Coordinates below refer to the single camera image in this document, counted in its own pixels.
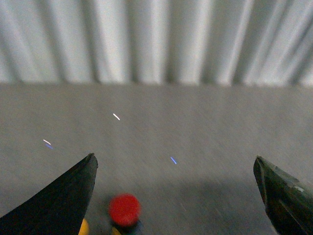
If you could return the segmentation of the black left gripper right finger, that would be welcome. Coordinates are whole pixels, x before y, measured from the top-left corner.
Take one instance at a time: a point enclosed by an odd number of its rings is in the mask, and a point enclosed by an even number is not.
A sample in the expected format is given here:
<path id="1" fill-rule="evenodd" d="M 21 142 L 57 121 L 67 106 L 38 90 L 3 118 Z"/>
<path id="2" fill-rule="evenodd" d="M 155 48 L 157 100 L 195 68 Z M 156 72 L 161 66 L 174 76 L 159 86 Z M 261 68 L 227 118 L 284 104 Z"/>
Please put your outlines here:
<path id="1" fill-rule="evenodd" d="M 258 156 L 255 180 L 272 226 L 280 235 L 313 233 L 313 189 Z"/>

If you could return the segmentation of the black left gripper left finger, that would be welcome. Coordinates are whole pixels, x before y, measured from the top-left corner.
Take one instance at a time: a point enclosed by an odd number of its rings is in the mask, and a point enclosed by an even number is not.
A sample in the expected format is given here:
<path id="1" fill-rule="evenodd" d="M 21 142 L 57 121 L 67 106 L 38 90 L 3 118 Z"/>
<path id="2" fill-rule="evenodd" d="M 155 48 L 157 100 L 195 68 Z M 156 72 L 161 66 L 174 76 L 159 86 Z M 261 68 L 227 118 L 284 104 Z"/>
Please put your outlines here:
<path id="1" fill-rule="evenodd" d="M 1 217 L 2 235 L 77 235 L 95 185 L 97 158 L 80 162 Z"/>

